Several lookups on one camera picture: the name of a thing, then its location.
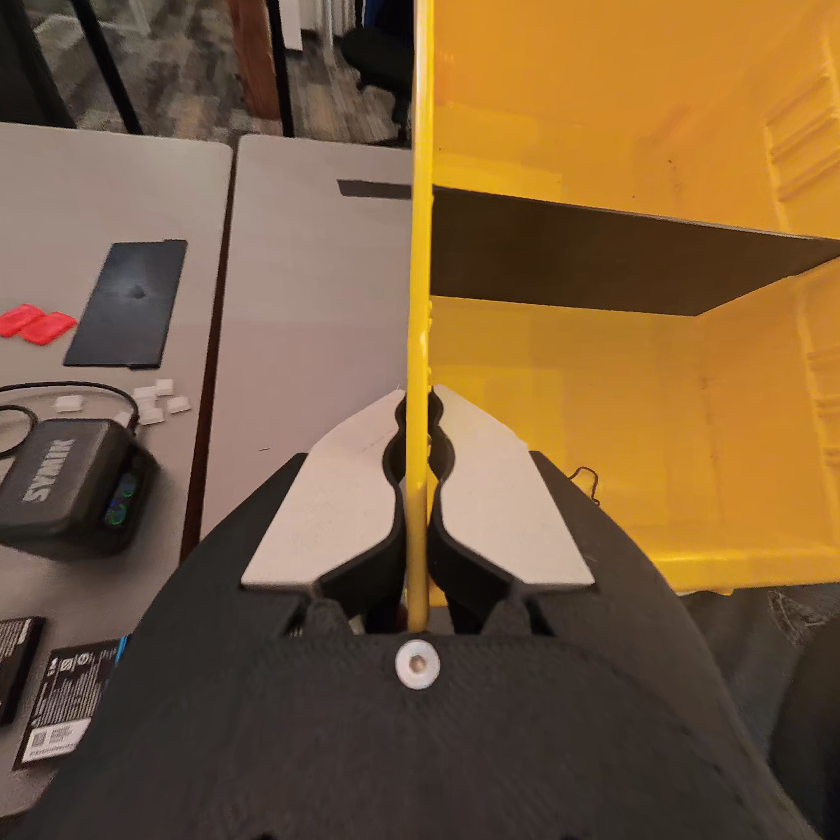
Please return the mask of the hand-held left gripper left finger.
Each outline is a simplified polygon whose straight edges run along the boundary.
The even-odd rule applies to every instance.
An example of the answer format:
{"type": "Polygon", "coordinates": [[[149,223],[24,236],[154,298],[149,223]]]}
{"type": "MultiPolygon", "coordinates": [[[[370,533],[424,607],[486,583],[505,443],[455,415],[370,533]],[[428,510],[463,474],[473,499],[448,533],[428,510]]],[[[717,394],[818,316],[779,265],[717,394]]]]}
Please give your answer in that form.
{"type": "Polygon", "coordinates": [[[304,456],[240,578],[244,589],[334,601],[365,632],[400,628],[405,398],[388,392],[304,456]]]}

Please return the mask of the yellow plastic bin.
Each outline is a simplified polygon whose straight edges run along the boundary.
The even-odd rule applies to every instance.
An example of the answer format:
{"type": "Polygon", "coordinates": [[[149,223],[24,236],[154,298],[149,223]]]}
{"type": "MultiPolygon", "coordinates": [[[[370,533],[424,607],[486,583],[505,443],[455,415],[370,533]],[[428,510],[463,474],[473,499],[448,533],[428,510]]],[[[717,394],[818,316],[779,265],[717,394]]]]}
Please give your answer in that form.
{"type": "Polygon", "coordinates": [[[439,297],[434,188],[838,240],[838,2],[418,2],[408,615],[428,399],[559,469],[678,593],[838,582],[838,258],[695,317],[439,297]]]}

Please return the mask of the black bin divider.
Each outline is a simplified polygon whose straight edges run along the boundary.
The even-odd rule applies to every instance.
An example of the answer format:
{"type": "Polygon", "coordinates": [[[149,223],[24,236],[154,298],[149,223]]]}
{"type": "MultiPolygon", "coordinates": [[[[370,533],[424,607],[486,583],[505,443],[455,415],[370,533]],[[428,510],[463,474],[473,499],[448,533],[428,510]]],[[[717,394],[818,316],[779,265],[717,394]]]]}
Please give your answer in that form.
{"type": "Polygon", "coordinates": [[[838,257],[834,238],[434,188],[439,297],[695,317],[838,257]]]}

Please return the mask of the person's blue jeans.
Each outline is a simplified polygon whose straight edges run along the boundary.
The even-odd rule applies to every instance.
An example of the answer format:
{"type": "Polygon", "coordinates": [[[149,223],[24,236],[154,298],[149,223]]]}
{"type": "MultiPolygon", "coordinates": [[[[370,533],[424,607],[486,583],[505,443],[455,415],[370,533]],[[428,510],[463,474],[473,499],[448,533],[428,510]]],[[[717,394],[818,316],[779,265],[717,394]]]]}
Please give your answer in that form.
{"type": "Polygon", "coordinates": [[[699,592],[681,598],[752,739],[770,760],[782,702],[801,662],[838,659],[839,584],[699,592]]]}

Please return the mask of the wooden post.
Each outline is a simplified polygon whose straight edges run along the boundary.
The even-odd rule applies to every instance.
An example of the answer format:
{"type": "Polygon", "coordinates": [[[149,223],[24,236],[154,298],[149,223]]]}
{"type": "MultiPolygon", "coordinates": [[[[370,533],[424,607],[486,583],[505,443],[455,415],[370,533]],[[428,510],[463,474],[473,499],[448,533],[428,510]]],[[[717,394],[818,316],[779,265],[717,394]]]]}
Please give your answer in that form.
{"type": "Polygon", "coordinates": [[[245,104],[258,119],[279,120],[270,19],[266,1],[227,1],[238,78],[245,104]]]}

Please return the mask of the dark office chair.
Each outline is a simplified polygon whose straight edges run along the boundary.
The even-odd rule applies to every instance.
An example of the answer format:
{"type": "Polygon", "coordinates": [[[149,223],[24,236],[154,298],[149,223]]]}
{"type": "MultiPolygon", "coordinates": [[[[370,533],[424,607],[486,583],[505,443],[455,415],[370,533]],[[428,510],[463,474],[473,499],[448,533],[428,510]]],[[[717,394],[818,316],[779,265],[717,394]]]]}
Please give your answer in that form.
{"type": "Polygon", "coordinates": [[[340,41],[344,60],[360,74],[357,88],[379,88],[394,97],[392,121],[396,135],[372,145],[408,149],[408,119],[413,103],[414,41],[376,27],[354,28],[340,41]]]}

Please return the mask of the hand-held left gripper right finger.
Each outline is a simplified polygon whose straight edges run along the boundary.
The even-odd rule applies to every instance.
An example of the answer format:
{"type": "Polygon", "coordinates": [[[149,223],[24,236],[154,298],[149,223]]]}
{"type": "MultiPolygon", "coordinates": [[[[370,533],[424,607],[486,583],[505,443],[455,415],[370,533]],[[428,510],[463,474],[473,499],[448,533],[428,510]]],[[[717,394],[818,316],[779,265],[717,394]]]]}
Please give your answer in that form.
{"type": "Polygon", "coordinates": [[[450,605],[483,624],[511,597],[586,590],[595,577],[528,445],[445,385],[429,394],[437,480],[427,565],[450,605]]]}

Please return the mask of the thin black twist tie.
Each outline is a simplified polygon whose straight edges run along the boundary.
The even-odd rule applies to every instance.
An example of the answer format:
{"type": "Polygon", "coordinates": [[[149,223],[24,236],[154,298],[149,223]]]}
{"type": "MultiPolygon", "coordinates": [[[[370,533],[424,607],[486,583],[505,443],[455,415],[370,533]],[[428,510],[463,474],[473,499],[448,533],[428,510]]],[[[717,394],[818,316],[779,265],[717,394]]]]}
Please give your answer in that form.
{"type": "Polygon", "coordinates": [[[600,508],[602,506],[602,501],[599,498],[598,493],[601,479],[594,469],[588,466],[580,466],[574,469],[570,474],[567,474],[566,477],[597,507],[600,508]]]}

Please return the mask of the black flat plate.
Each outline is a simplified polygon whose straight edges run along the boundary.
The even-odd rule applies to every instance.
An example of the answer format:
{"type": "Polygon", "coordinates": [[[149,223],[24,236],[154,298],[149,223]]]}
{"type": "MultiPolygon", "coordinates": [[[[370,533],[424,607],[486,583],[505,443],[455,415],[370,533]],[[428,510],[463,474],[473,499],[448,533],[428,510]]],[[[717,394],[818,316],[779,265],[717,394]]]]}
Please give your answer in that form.
{"type": "Polygon", "coordinates": [[[183,239],[113,244],[63,365],[158,370],[186,251],[183,239]]]}

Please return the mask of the black hub with white lettering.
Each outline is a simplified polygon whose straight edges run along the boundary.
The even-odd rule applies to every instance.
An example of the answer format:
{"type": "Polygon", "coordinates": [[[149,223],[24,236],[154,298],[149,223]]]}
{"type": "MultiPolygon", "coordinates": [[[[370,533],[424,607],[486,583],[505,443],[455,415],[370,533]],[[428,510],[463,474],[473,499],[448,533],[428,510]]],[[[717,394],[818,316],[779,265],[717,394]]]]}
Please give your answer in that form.
{"type": "Polygon", "coordinates": [[[37,423],[1,485],[1,544],[52,561],[106,559],[132,543],[159,466],[111,419],[37,423]]]}

